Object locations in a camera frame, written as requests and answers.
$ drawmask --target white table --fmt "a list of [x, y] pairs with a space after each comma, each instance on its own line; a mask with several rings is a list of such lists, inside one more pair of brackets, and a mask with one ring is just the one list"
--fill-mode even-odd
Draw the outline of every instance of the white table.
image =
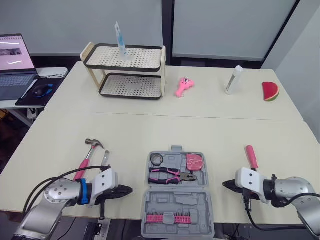
[[[168, 151], [182, 145], [184, 151], [206, 157], [209, 186], [216, 223], [248, 223], [242, 197], [222, 186], [249, 167], [244, 147], [253, 145], [259, 172], [279, 179], [299, 176], [320, 191], [319, 144], [303, 121], [219, 119], [65, 112], [40, 114], [0, 175], [0, 209], [22, 211], [35, 185], [49, 177], [78, 168], [89, 146], [85, 139], [98, 139], [110, 151], [108, 163], [118, 173], [119, 184], [134, 192], [108, 200], [106, 216], [140, 219], [146, 183], [147, 157], [151, 151]], [[97, 148], [90, 165], [100, 165], [104, 150]], [[98, 170], [89, 170], [91, 180]], [[299, 224], [293, 206], [274, 208], [252, 201], [252, 215], [259, 224]], [[75, 206], [66, 216], [98, 217], [99, 208]]]
[[[37, 68], [36, 71], [40, 77], [52, 76], [51, 78], [58, 78], [58, 76], [53, 76], [53, 75], [66, 76], [68, 74], [68, 69], [66, 67]], [[33, 81], [33, 83], [25, 92], [27, 92], [36, 81], [37, 80]], [[25, 115], [23, 115], [19, 111], [16, 111], [16, 109], [39, 109], [39, 108], [43, 108], [44, 106], [21, 106], [21, 105], [16, 106], [17, 101], [18, 99], [0, 101], [0, 109], [7, 109], [12, 115], [14, 115], [24, 124], [26, 124], [28, 127], [31, 127], [32, 122]]]
[[[160, 100], [103, 97], [82, 62], [77, 62], [46, 105], [47, 111], [77, 111], [178, 117], [231, 118], [302, 121], [303, 118], [273, 70], [245, 69], [234, 95], [224, 92], [231, 68], [166, 67], [165, 96]], [[188, 77], [195, 86], [177, 98], [179, 78]], [[263, 100], [262, 82], [280, 88], [273, 102]]]

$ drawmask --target pliers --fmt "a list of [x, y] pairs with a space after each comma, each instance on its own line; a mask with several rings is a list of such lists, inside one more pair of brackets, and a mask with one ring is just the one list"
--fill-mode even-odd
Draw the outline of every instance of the pliers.
[[169, 179], [156, 179], [156, 178], [150, 177], [148, 179], [148, 182], [154, 183], [154, 184], [179, 184], [181, 181], [191, 182], [191, 181], [197, 180], [197, 176], [187, 172], [180, 172], [180, 170], [176, 168], [150, 167], [149, 172], [150, 173], [166, 173], [166, 174], [171, 174], [175, 176]]

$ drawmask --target gray toolbox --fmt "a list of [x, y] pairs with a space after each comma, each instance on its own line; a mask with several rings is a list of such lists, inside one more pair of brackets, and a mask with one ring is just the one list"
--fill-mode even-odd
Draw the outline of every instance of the gray toolbox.
[[[187, 154], [188, 157], [202, 157], [201, 170], [187, 169]], [[163, 172], [164, 169], [160, 172], [159, 168], [169, 169], [167, 171], [173, 174]], [[196, 180], [177, 180], [175, 169], [196, 176]], [[205, 156], [201, 152], [182, 152], [181, 146], [172, 146], [171, 151], [151, 152], [146, 171], [150, 189], [143, 200], [141, 235], [144, 238], [212, 239], [214, 216], [210, 193], [204, 190], [208, 185]]]

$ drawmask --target blue gripper band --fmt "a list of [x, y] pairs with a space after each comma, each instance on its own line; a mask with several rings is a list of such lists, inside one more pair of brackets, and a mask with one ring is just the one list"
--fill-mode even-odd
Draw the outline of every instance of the blue gripper band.
[[82, 185], [82, 199], [81, 199], [81, 205], [88, 204], [88, 198], [87, 198], [87, 184], [86, 179], [81, 178], [81, 185]]

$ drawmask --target laptop keyboard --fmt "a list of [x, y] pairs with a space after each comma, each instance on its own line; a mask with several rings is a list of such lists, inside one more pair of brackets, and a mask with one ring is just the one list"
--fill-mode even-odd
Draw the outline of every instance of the laptop keyboard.
[[34, 75], [0, 76], [0, 87], [25, 86]]

